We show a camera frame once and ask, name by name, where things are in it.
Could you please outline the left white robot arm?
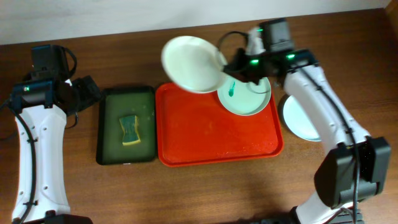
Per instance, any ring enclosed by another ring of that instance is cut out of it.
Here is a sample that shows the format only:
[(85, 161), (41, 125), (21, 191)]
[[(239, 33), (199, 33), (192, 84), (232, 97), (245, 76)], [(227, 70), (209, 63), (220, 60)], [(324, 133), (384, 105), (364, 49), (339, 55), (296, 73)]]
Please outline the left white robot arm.
[(58, 97), (70, 96), (81, 111), (101, 98), (90, 76), (72, 82), (53, 78), (13, 86), (7, 107), (19, 135), (19, 185), (13, 223), (91, 223), (72, 215), (63, 179), (63, 136), (67, 109)]

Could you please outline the yellow green sponge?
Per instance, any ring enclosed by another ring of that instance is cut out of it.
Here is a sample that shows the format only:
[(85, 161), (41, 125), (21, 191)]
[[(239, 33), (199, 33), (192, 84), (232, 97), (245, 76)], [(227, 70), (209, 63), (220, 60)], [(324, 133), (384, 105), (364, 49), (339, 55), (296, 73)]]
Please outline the yellow green sponge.
[(141, 142), (139, 135), (139, 118), (136, 115), (125, 116), (119, 119), (123, 131), (122, 144), (130, 146)]

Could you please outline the light blue plate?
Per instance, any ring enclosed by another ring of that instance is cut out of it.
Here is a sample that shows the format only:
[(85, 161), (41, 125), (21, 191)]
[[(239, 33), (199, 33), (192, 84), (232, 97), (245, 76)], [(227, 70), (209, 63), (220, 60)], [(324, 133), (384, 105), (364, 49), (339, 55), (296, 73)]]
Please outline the light blue plate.
[(278, 105), (280, 122), (297, 137), (306, 141), (320, 142), (320, 136), (298, 101), (284, 95)]

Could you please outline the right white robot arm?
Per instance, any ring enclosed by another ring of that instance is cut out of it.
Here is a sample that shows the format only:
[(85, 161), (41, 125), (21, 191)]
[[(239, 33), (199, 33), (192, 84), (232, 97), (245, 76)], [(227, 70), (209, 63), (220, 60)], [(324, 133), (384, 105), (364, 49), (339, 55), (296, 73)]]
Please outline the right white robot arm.
[(302, 106), (317, 130), (326, 157), (315, 173), (315, 192), (291, 209), (282, 223), (361, 223), (358, 204), (384, 188), (391, 146), (373, 138), (351, 116), (307, 50), (249, 54), (239, 48), (223, 71), (258, 84), (275, 76)]

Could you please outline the white plate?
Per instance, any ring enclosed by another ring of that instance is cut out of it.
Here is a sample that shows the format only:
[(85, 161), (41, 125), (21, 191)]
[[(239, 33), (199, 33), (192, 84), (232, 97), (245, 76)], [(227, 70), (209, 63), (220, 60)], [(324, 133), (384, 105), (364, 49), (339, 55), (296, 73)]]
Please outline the white plate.
[(180, 88), (192, 93), (211, 93), (226, 81), (226, 59), (207, 40), (194, 36), (170, 39), (161, 51), (167, 76)]

